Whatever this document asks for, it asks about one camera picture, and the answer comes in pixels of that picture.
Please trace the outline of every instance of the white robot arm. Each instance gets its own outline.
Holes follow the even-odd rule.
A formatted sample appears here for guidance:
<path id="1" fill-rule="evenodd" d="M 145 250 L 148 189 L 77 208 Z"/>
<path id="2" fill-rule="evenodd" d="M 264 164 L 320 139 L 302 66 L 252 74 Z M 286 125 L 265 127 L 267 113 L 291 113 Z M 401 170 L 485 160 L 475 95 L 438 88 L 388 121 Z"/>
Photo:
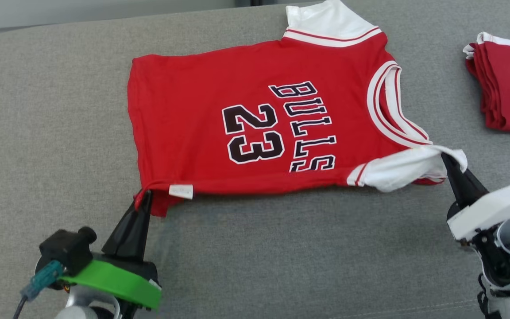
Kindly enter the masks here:
<path id="1" fill-rule="evenodd" d="M 482 262 L 480 309 L 486 319 L 510 319 L 510 185 L 488 192 L 471 171 L 462 173 L 452 157 L 443 155 L 443 160 L 456 197 L 448 226 Z"/>

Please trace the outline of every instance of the red stripe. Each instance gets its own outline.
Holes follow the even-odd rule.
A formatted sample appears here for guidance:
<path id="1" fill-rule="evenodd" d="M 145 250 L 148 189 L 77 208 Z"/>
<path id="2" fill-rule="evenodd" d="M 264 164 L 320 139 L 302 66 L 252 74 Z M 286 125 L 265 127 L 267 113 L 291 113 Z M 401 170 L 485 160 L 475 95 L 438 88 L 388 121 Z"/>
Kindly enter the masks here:
<path id="1" fill-rule="evenodd" d="M 403 119 L 405 122 L 407 122 L 407 123 L 408 123 L 408 125 L 409 125 L 410 127 L 412 127 L 412 128 L 413 128 L 413 130 L 417 131 L 420 135 L 422 135 L 422 137 L 423 137 L 425 140 L 427 140 L 427 139 L 428 139 L 428 136 L 424 135 L 424 134 L 422 133 L 422 131 L 421 131 L 421 130 L 417 129 L 417 127 L 415 127 L 414 125 L 412 125 L 412 123 L 411 123 L 408 119 L 405 119 L 405 117 L 404 117 L 404 116 L 403 116 L 403 114 L 402 114 L 401 103 L 399 103 L 399 101 L 400 101 L 400 100 L 399 100 L 399 96 L 398 96 L 398 95 L 399 95 L 399 90 L 398 90 L 398 85 L 399 85 L 399 83 L 398 83 L 398 81 L 397 81 L 397 79 L 398 79 L 398 73 L 399 73 L 400 71 L 401 71 L 401 69 L 397 69 L 397 72 L 395 73 L 395 95 L 397 96 L 397 108 L 398 108 L 399 116 L 401 117 L 401 119 Z"/>
<path id="2" fill-rule="evenodd" d="M 356 186 L 359 186 L 359 180 L 361 179 L 361 176 L 362 176 L 363 171 L 365 170 L 365 167 L 367 166 L 367 164 L 369 164 L 369 162 L 365 163 L 365 165 L 363 165 L 363 167 L 362 167 L 362 170 L 359 171 L 358 178 L 355 180 Z"/>
<path id="3" fill-rule="evenodd" d="M 434 180 L 430 180 L 428 178 L 421 178 L 421 179 L 417 179 L 413 182 L 413 184 L 416 184 L 416 185 L 438 185 L 438 184 L 442 184 L 444 183 L 446 180 L 443 179 L 439 182 L 436 182 Z"/>
<path id="4" fill-rule="evenodd" d="M 381 77 L 379 78 L 379 81 L 377 81 L 376 85 L 375 85 L 375 94 L 377 95 L 377 87 L 379 87 L 379 84 L 381 83 L 381 81 L 384 81 L 385 79 L 385 74 L 387 73 L 387 71 L 389 71 L 389 69 L 393 66 L 397 65 L 396 63 L 395 64 L 391 64 L 389 66 L 387 66 L 387 68 L 385 69 L 385 71 L 383 71 L 383 74 L 381 75 Z M 414 141 L 414 140 L 411 140 L 405 136 L 402 136 L 402 135 L 399 135 L 398 133 L 395 132 L 395 130 L 392 128 L 392 127 L 389 127 L 385 124 L 385 122 L 382 120 L 382 117 L 379 115 L 379 112 L 377 111 L 377 105 L 376 105 L 376 101 L 377 99 L 373 99 L 373 103 L 374 103 L 374 109 L 375 109 L 375 115 L 377 115 L 377 119 L 379 119 L 379 121 L 381 122 L 381 124 L 386 128 L 388 129 L 389 131 L 391 131 L 393 134 L 397 135 L 398 137 L 400 137 L 401 139 L 403 140 L 406 140 L 406 141 L 409 141 L 411 143 L 414 143 L 414 144 L 418 144 L 418 145 L 428 145 L 428 143 L 423 143 L 423 142 L 419 142 L 419 141 Z"/>
<path id="5" fill-rule="evenodd" d="M 370 34 L 371 32 L 373 32 L 375 30 L 378 30 L 378 29 L 379 29 L 379 27 L 373 28 L 373 29 L 367 31 L 366 33 L 358 36 L 357 38 L 352 38 L 352 39 L 328 38 L 327 36 L 312 35 L 312 34 L 307 34 L 307 33 L 304 33 L 304 32 L 298 31 L 298 30 L 292 30 L 292 29 L 287 29 L 287 32 L 294 32 L 296 34 L 302 34 L 302 35 L 306 35 L 306 36 L 311 36 L 312 38 L 319 38 L 319 39 L 332 40 L 332 41 L 340 41 L 340 42 L 348 42 L 348 41 L 354 41 L 354 40 L 358 40 L 360 38 L 363 38 L 364 36 Z"/>

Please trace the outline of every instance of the white wall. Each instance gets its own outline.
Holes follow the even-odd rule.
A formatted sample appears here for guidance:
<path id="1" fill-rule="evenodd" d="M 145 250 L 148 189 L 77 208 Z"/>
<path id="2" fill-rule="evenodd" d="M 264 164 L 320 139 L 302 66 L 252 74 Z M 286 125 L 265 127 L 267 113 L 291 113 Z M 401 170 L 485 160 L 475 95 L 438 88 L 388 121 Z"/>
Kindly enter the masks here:
<path id="1" fill-rule="evenodd" d="M 0 29 L 233 6 L 235 0 L 0 0 Z"/>

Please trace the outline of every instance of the black knob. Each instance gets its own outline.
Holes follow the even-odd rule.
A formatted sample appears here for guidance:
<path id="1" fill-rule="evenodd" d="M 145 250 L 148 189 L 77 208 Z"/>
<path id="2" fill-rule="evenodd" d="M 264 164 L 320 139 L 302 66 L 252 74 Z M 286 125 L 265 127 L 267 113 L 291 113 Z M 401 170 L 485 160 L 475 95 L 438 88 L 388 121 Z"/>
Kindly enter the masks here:
<path id="1" fill-rule="evenodd" d="M 90 227 L 84 226 L 78 230 L 78 233 L 83 235 L 87 240 L 88 244 L 91 244 L 96 241 L 97 235 Z"/>

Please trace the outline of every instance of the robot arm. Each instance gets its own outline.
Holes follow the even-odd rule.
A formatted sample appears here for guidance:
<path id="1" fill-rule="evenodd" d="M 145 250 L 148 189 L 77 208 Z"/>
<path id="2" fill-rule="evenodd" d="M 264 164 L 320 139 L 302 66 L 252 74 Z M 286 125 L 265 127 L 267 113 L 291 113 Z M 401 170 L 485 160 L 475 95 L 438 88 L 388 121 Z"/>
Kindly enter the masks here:
<path id="1" fill-rule="evenodd" d="M 139 208 L 134 201 L 125 212 L 101 249 L 103 254 L 90 251 L 97 235 L 89 227 L 77 233 L 59 230 L 47 238 L 14 319 L 24 302 L 32 301 L 44 287 L 69 293 L 56 319 L 131 319 L 138 309 L 157 309 L 162 289 L 156 266 L 143 260 L 151 208 L 152 193 L 147 191 Z M 94 301 L 112 305 L 113 313 L 92 305 Z"/>
<path id="2" fill-rule="evenodd" d="M 482 262 L 482 312 L 486 319 L 510 319 L 510 186 L 488 192 L 471 171 L 462 173 L 452 157 L 443 154 L 443 160 L 456 197 L 448 226 Z"/>

